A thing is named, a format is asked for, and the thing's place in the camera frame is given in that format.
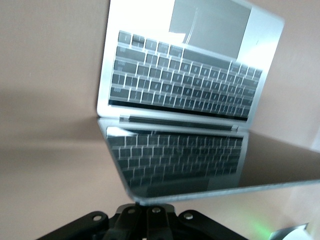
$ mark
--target open laptop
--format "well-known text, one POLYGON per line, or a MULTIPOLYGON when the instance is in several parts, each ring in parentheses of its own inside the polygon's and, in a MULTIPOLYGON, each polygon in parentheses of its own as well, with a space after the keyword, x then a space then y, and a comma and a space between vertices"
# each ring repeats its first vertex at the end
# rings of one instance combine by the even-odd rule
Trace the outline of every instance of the open laptop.
POLYGON ((98 123, 136 202, 238 185, 283 26, 242 0, 111 0, 98 123))

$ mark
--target black keyboard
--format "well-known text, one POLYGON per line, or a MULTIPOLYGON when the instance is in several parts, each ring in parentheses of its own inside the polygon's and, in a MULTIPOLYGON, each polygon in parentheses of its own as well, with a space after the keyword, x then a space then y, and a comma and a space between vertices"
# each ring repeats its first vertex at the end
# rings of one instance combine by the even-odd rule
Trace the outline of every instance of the black keyboard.
POLYGON ((169 133, 109 136, 113 156, 131 187, 237 171, 240 137, 169 133))
POLYGON ((246 120, 261 74, 120 31, 109 104, 246 120))

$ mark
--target beige table surface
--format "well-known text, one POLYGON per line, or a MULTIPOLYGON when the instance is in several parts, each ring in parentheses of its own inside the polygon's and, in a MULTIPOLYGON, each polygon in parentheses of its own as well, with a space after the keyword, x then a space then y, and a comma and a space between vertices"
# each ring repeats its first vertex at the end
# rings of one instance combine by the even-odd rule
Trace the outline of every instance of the beige table surface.
MULTIPOLYGON (((252 2, 286 20, 252 130, 317 148, 320 2, 252 2)), ((35 239, 95 210, 112 217, 131 202, 96 123, 108 5, 0 1, 1 240, 35 239)), ((173 205, 251 240, 308 222, 320 240, 320 184, 173 205)))

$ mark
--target metal screw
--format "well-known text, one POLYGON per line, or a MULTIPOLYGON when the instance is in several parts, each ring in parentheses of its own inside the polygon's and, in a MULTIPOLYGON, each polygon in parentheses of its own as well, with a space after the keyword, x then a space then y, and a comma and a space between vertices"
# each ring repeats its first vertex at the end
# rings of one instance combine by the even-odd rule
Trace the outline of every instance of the metal screw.
POLYGON ((134 214, 136 210, 134 208, 129 209, 128 214, 134 214))
POLYGON ((100 219, 102 219, 102 216, 101 215, 97 215, 97 216, 94 216, 93 217, 93 221, 99 221, 100 219))
POLYGON ((190 212, 185 213, 183 217, 187 220, 191 220, 194 218, 194 216, 190 212))
POLYGON ((158 207, 155 207, 155 208, 152 209, 152 212, 153 212, 154 214, 160 213, 160 211, 161 211, 161 209, 158 208, 158 207))

